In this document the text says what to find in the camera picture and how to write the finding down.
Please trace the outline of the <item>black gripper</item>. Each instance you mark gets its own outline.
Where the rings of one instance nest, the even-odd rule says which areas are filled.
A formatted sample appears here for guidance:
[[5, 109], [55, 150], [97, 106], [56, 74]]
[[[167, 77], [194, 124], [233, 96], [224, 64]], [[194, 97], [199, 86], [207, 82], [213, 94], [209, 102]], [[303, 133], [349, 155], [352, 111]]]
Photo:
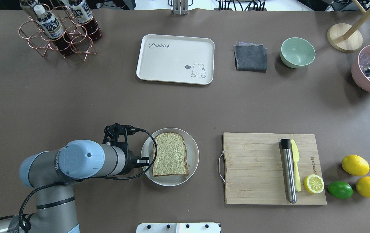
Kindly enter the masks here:
[[131, 150], [127, 151], [124, 175], [129, 174], [136, 167], [148, 167], [150, 164], [149, 157], [136, 157]]

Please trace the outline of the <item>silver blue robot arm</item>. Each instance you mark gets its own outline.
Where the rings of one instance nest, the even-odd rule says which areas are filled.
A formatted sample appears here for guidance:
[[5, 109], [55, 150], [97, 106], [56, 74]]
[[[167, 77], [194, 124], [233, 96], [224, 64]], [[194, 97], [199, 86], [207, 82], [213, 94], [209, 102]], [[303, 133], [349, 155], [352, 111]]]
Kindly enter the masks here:
[[60, 149], [30, 156], [20, 165], [19, 177], [33, 188], [29, 197], [36, 196], [37, 211], [24, 215], [26, 198], [11, 224], [13, 232], [78, 233], [74, 184], [88, 178], [114, 178], [149, 164], [149, 157], [133, 156], [121, 147], [90, 140], [75, 140]]

